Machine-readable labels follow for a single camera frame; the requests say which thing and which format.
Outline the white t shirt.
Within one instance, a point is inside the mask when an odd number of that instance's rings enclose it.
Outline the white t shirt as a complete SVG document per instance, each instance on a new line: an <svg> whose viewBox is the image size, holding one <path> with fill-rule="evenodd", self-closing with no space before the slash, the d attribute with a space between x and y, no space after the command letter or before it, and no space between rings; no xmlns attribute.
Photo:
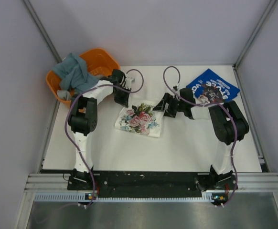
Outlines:
<svg viewBox="0 0 278 229"><path fill-rule="evenodd" d="M159 138L162 132L164 112L154 111L157 102L132 97L128 107L122 108L115 122L117 130Z"/></svg>

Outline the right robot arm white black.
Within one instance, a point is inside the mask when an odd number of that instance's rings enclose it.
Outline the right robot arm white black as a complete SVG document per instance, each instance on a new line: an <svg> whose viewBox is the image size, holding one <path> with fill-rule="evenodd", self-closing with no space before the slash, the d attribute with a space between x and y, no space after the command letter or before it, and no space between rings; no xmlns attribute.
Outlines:
<svg viewBox="0 0 278 229"><path fill-rule="evenodd" d="M210 120L218 139L217 150L208 176L199 178L196 185L201 191L237 187L234 149L249 132L249 124L235 101L197 104L191 89L182 88L173 95L165 93L153 110L172 118L181 112L192 120Z"/></svg>

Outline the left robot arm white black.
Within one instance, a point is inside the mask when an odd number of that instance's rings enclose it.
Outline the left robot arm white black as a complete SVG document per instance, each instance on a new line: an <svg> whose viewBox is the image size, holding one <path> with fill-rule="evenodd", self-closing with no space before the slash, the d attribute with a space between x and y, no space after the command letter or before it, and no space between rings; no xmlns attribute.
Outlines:
<svg viewBox="0 0 278 229"><path fill-rule="evenodd" d="M93 168L91 133L98 123L97 107L109 95L114 96L117 104L127 107L129 92L134 82L133 78L114 69L109 77L101 79L88 92L75 94L71 99L67 124L74 136L72 143L76 150L75 171L82 173L78 178L78 184L84 189L90 189L95 182L89 171Z"/></svg>

